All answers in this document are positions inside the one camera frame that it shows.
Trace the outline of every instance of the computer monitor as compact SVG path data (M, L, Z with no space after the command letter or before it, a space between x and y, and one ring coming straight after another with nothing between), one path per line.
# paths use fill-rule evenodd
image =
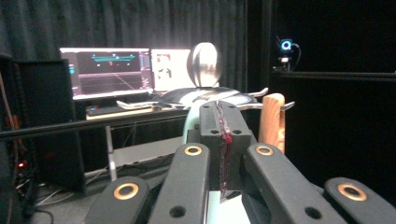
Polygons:
M85 100L153 90L149 49L61 48L69 61L73 99Z
M152 49L151 66L155 91L195 88L187 72L189 49Z

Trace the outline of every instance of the black bar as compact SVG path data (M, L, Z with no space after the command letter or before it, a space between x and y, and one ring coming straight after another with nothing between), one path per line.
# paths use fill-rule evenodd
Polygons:
M326 196L348 223L394 223L395 208L361 182L337 177L326 182Z
M178 119L187 116L187 110L155 111L147 114L126 115L108 119L81 120L70 123L39 126L34 128L20 129L17 131L0 132L0 141L19 138L38 137L56 133L69 133L99 127L120 125L139 121L154 121L162 119Z
M271 223L346 223L278 148L253 144L244 164Z
M148 223L206 223L209 160L202 144L177 149Z

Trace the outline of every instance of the metal rod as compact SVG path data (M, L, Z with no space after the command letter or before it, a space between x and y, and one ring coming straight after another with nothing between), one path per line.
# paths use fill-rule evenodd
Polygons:
M155 111L147 114L126 115L108 119L81 120L62 124L39 126L34 128L19 129L17 131L0 132L0 141L19 138L38 137L56 133L69 133L86 129L100 128L111 125L138 121L154 121L163 119L185 118L188 110Z

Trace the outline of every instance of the cable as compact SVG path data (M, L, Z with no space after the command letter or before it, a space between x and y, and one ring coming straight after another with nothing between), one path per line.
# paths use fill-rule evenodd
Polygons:
M297 67L297 64L300 62L302 51L301 51L301 48L300 48L300 46L298 44L293 43L292 46L294 46L294 47L296 47L298 49L298 58L297 58L296 64L294 65L293 69L291 70L291 71L294 71L294 69Z
M15 124L14 124L14 119L12 118L12 114L11 114L11 109L9 108L9 104L8 104L8 99L6 96L6 88L4 86L4 82L3 82L3 75L0 72L0 88L1 88L1 93L3 96L3 102L4 105L6 107L6 111L7 111L7 116L9 119L9 125L11 126L11 130L15 130ZM14 172L13 172L13 176L12 176L12 186L15 185L15 180L17 178L17 170L18 170L18 145L17 145L17 141L14 140ZM11 222L11 216L12 216L12 204L13 204L13 198L11 197L9 199L9 203L8 203L8 214L7 214L7 223Z
M61 191L61 189L55 190L47 198L45 198L42 201L40 201L39 203L37 203L36 206L42 205L45 201L47 201L48 199L50 199L51 197L53 197L55 194L59 193L60 191Z
M63 202L64 200L66 200L66 199L72 197L73 195L75 195L75 193L70 193L69 195L67 195L66 197L64 197L64 198L62 198L62 199L60 199L60 200L53 201L53 202L49 202L49 203L42 203L42 204L38 204L38 205L36 205L36 206L38 207L38 206L44 206L44 205L49 205L49 204L54 204L54 203Z
M35 208L35 212L48 214L49 217L50 217L50 224L53 224L53 214L51 212L40 210L40 209L37 209L37 208Z

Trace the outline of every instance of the dark wall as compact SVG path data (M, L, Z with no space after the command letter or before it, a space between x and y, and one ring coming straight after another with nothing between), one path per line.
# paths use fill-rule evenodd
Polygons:
M221 86L246 90L246 1L2 1L0 50L17 60L57 60L59 48L191 49L213 43Z
M275 3L276 34L291 38L303 50L298 71L396 71L395 1Z

